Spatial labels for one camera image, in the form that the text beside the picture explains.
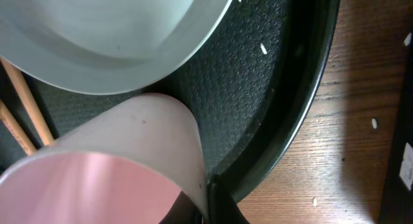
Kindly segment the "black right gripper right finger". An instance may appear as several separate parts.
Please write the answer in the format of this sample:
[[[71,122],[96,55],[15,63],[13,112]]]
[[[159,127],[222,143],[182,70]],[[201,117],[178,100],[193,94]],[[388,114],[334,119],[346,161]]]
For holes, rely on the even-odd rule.
[[[232,199],[221,178],[214,175],[208,184],[209,224],[249,224]]]

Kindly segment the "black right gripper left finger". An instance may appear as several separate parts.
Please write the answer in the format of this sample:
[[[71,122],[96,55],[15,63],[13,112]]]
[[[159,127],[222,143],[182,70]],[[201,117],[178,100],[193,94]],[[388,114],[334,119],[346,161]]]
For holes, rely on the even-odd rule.
[[[171,209],[159,224],[202,224],[203,217],[192,200],[180,192]]]

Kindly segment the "pink plastic cup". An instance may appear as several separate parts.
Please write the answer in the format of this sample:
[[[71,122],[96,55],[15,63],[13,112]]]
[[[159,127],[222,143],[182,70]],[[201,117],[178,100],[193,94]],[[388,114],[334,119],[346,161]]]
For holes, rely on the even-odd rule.
[[[143,94],[20,159],[1,176],[2,223],[159,223],[184,192],[208,218],[191,111]]]

